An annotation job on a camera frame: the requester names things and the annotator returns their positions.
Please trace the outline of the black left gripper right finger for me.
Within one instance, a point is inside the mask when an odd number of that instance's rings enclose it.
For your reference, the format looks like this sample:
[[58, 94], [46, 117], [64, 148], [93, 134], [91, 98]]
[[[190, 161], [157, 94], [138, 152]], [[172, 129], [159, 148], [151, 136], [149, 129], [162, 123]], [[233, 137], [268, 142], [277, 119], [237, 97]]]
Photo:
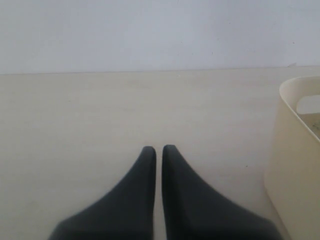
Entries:
[[274, 223], [232, 202], [187, 163], [175, 145], [162, 150], [162, 204], [168, 240], [280, 240]]

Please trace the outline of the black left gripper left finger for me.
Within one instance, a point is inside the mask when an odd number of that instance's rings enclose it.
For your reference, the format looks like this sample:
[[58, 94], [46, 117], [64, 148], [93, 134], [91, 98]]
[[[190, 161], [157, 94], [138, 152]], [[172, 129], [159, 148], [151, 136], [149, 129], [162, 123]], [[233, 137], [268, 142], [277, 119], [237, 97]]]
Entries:
[[157, 156], [142, 148], [123, 179], [100, 200], [61, 221], [51, 240], [152, 240]]

